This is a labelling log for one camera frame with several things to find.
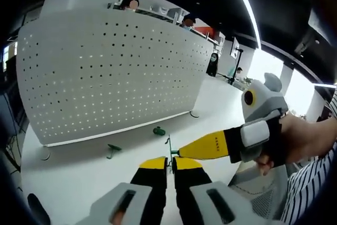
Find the person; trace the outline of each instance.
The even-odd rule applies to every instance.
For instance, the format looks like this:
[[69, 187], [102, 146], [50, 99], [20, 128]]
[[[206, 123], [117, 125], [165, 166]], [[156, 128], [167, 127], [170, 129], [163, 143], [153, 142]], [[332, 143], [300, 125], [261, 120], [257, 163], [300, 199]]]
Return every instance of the person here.
[[139, 7], [139, 0], [122, 0], [119, 9], [132, 10], [135, 12], [138, 7]]
[[[231, 68], [231, 70], [228, 72], [228, 76], [229, 76], [229, 77], [233, 77], [234, 72], [235, 72], [235, 66], [234, 66], [233, 68]], [[235, 74], [234, 78], [235, 78], [238, 74], [241, 74], [241, 72], [242, 72], [242, 68], [241, 68], [241, 67], [238, 67], [237, 70], [236, 70], [236, 74]]]
[[193, 25], [196, 23], [194, 15], [191, 13], [187, 14], [184, 16], [183, 21], [180, 25], [180, 27], [186, 29], [186, 30], [191, 30]]
[[219, 55], [217, 53], [212, 53], [209, 65], [207, 67], [206, 73], [209, 76], [215, 76], [217, 73], [217, 63], [219, 61]]
[[[320, 158], [290, 176], [281, 216], [286, 224], [327, 224], [334, 217], [331, 201], [337, 197], [337, 91], [330, 109], [332, 117], [321, 122], [309, 123], [292, 114], [280, 119], [288, 151], [286, 163], [312, 156]], [[261, 154], [256, 162], [262, 175], [274, 167], [266, 154]]]

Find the ceiling light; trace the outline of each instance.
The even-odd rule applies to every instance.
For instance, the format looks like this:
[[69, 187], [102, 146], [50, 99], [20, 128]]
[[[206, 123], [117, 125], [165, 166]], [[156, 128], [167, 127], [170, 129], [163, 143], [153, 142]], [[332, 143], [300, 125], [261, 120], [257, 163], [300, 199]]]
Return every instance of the ceiling light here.
[[257, 23], [256, 23], [256, 19], [255, 19], [252, 7], [251, 7], [251, 5], [249, 3], [249, 0], [242, 0], [242, 1], [243, 1], [244, 5], [245, 5], [247, 11], [248, 11], [249, 17], [251, 18], [251, 22], [253, 24], [253, 28], [254, 28], [254, 31], [255, 31], [256, 42], [257, 42], [257, 47], [259, 49], [261, 49], [260, 34], [259, 34], [259, 30], [257, 29]]
[[313, 84], [314, 86], [319, 86], [319, 87], [326, 87], [326, 88], [332, 88], [332, 89], [336, 89], [336, 85], [333, 84]]

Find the small green object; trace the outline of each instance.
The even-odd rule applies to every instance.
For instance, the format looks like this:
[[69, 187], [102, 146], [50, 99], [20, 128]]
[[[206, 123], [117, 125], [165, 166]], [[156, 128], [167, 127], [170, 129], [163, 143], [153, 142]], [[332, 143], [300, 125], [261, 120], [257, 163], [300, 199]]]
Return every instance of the small green object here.
[[153, 133], [161, 136], [166, 134], [165, 130], [161, 129], [160, 126], [154, 128]]
[[109, 148], [111, 149], [111, 154], [109, 156], [107, 156], [106, 158], [108, 159], [111, 159], [113, 154], [116, 152], [116, 151], [120, 151], [122, 150], [120, 147], [117, 147], [115, 145], [112, 145], [112, 144], [108, 144]]

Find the white table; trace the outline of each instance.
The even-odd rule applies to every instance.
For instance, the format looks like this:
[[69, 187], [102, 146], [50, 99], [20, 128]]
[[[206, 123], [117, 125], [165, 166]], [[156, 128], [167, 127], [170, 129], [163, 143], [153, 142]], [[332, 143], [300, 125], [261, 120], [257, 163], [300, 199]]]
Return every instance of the white table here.
[[[166, 136], [154, 135], [160, 126], [171, 135], [172, 148], [213, 131], [244, 123], [242, 92], [222, 80], [206, 76], [195, 104], [200, 118], [189, 114], [94, 140], [51, 147], [51, 157], [41, 161], [41, 149], [34, 131], [28, 127], [22, 154], [22, 187], [25, 199], [34, 193], [49, 214], [52, 224], [76, 224], [89, 215], [91, 204], [120, 182], [130, 182], [140, 163], [165, 155], [169, 157]], [[111, 160], [107, 144], [123, 150]], [[213, 181], [228, 184], [239, 163], [230, 159], [201, 161]], [[173, 175], [167, 177], [166, 207], [162, 224], [182, 224], [175, 204]]]

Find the white perforated panel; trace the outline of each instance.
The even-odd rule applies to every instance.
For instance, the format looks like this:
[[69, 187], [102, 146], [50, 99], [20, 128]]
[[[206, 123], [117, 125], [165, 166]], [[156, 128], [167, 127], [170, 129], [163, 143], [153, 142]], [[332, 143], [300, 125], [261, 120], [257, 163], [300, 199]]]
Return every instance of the white perforated panel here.
[[19, 90], [42, 144], [192, 110], [212, 53], [178, 26], [104, 9], [30, 22], [18, 45]]

